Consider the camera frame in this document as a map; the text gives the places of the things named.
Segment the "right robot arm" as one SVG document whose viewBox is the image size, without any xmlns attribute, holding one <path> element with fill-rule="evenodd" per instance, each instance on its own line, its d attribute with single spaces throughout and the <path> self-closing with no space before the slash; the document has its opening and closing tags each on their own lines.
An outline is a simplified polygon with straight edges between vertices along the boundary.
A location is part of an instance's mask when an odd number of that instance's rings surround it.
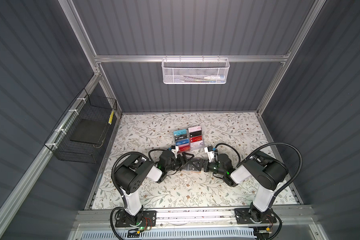
<svg viewBox="0 0 360 240">
<path fill-rule="evenodd" d="M 199 172 L 218 174 L 223 182 L 236 187 L 249 177 L 255 178 L 260 184 L 248 212 L 244 215 L 255 224 L 260 224 L 273 214 L 272 206 L 277 195 L 283 191 L 290 182 L 279 187 L 289 170 L 282 162 L 257 151 L 250 154 L 237 168 L 233 168 L 232 161 L 226 154 L 218 154 L 215 160 L 190 158 L 190 164 Z"/>
</svg>

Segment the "pink leather card wallet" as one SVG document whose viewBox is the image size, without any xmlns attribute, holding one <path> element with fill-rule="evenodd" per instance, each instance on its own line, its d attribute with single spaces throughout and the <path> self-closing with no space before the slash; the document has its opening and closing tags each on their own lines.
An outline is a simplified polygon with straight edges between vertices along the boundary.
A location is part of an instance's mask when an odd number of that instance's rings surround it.
<svg viewBox="0 0 360 240">
<path fill-rule="evenodd" d="M 181 171 L 194 171 L 194 172 L 202 172 L 204 169 L 205 163 L 208 163 L 208 160 L 203 159 L 193 159 L 184 164 L 180 170 Z"/>
</svg>

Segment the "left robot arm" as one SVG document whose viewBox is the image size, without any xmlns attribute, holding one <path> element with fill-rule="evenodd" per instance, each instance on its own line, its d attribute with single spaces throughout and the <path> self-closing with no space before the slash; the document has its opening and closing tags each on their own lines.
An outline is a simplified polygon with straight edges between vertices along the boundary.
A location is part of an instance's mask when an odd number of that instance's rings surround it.
<svg viewBox="0 0 360 240">
<path fill-rule="evenodd" d="M 126 216 L 133 222 L 143 217 L 139 188 L 145 179 L 163 182 L 170 173 L 177 173 L 197 159 L 193 154 L 177 154 L 172 149 L 152 149 L 147 155 L 128 152 L 121 155 L 111 170 L 111 179 L 120 193 Z"/>
</svg>

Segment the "clear acrylic card holder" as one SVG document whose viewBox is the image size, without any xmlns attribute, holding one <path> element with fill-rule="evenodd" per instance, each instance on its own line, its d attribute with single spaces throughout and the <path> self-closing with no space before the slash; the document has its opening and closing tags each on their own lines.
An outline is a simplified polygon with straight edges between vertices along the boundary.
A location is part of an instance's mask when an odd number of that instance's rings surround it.
<svg viewBox="0 0 360 240">
<path fill-rule="evenodd" d="M 189 141 L 190 141 L 190 133 L 189 133 L 188 128 L 186 128 L 186 130 L 187 130 L 188 139 L 189 139 Z"/>
</svg>

